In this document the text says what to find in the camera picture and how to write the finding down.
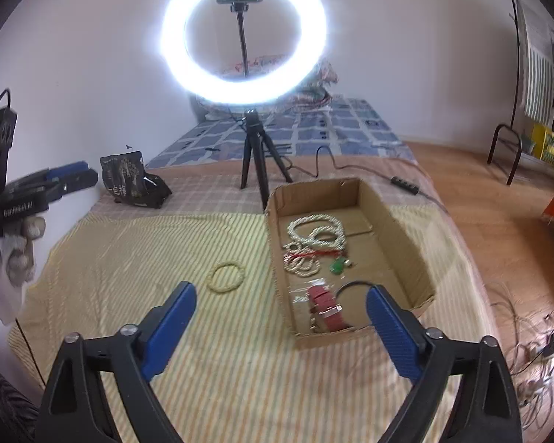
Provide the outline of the left gloved hand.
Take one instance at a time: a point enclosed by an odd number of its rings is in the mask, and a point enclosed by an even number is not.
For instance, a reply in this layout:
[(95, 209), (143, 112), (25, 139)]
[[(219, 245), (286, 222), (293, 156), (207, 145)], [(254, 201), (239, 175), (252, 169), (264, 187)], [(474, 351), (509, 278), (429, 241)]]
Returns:
[(17, 232), (0, 237), (0, 321), (11, 325), (23, 304), (23, 286), (35, 276), (34, 242), (45, 235), (46, 221), (28, 217)]

